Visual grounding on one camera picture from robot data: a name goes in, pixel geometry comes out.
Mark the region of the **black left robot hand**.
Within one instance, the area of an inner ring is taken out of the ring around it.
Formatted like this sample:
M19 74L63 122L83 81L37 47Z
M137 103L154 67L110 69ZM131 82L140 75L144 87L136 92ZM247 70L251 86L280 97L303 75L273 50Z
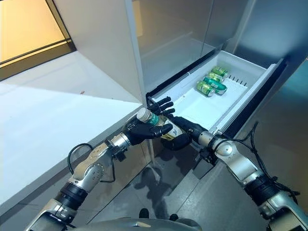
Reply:
M162 137L173 129L171 124L163 126L154 126L145 123L129 123L123 130L123 133L128 138L129 143L134 146L142 143L144 140L152 140Z

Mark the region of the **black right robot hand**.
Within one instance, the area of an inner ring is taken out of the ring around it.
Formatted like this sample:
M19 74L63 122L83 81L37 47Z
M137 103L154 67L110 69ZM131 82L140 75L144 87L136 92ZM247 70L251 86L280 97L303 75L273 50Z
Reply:
M188 146L192 142L192 140L198 142L201 133L203 131L207 131L207 129L200 126L199 124L193 123L181 116L174 116L174 103L171 101L171 98L169 96L163 98L158 102L155 102L154 100L148 98L147 105L148 109L151 112L158 116L165 116L167 119L171 120L171 122L174 123L177 127L184 131L183 134L175 137L170 141L163 138L161 139L163 147L168 150L178 151Z

